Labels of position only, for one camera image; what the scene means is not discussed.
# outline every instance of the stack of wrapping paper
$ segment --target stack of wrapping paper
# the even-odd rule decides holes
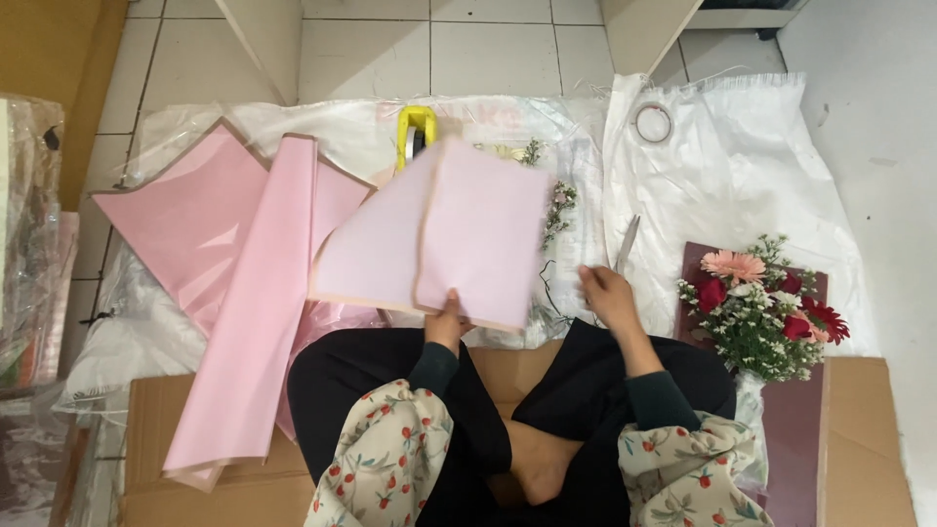
[[[225,465],[294,437],[284,382],[328,331],[376,308],[432,312],[449,288],[476,324],[524,327],[545,173],[450,140],[380,191],[287,134],[268,164],[220,120],[155,179],[95,201],[208,345],[163,474],[210,491]]]

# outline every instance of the black pants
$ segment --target black pants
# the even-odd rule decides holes
[[[713,353],[651,337],[654,351],[694,410],[735,417],[735,388]],[[288,395],[309,472],[333,461],[348,411],[364,393],[405,378],[423,350],[422,329],[346,329],[303,350],[290,370]],[[465,345],[459,371],[442,396],[455,423],[449,454],[418,525],[625,524],[628,494],[618,468],[617,437],[634,422],[625,365],[609,332],[575,321],[543,379],[513,420],[584,442],[559,496],[546,504],[499,510],[485,483],[508,472],[511,444]]]

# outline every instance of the flower bouquet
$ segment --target flower bouquet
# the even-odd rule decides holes
[[[760,452],[736,483],[751,489],[767,483],[765,383],[808,380],[810,367],[823,361],[824,346],[849,338],[846,322],[824,303],[827,276],[790,267],[781,256],[785,241],[783,234],[763,234],[745,252],[707,252],[677,281],[692,337],[738,369],[736,420],[755,429]]]

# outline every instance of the person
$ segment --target person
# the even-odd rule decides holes
[[[649,337],[621,275],[579,274],[608,329],[573,322],[510,419],[461,341],[455,291],[424,329],[340,330],[303,350],[287,389],[317,484],[305,525],[772,525],[732,483],[753,436],[731,420],[722,361]],[[498,504],[498,474],[526,504]]]

